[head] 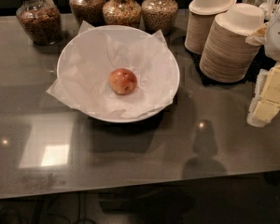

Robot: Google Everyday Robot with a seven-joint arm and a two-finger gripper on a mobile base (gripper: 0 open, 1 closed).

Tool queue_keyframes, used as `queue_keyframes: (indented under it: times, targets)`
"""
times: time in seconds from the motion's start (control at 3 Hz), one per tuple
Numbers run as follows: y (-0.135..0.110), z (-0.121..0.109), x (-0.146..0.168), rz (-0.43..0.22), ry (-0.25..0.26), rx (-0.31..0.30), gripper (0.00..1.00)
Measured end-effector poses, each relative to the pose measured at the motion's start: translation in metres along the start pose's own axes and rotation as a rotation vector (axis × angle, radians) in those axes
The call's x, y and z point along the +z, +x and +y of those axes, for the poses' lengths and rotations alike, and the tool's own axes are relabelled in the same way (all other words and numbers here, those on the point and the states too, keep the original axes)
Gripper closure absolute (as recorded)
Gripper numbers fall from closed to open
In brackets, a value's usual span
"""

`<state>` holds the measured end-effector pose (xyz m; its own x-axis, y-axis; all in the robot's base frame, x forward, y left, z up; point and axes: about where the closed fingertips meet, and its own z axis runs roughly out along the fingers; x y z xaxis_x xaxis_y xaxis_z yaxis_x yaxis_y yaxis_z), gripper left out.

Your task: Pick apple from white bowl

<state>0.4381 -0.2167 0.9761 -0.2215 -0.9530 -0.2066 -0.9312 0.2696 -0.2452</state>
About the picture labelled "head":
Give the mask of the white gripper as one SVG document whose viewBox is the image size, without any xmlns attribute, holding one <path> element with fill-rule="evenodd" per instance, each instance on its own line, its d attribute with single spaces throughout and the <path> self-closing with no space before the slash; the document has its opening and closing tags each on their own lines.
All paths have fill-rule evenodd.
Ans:
<svg viewBox="0 0 280 224">
<path fill-rule="evenodd" d="M 269 24 L 263 23 L 245 42 L 252 46 L 265 44 L 265 54 L 280 62 L 280 8 L 273 14 Z M 276 63 L 269 71 L 259 71 L 254 93 L 246 120 L 252 126 L 264 127 L 280 111 L 280 63 Z"/>
</svg>

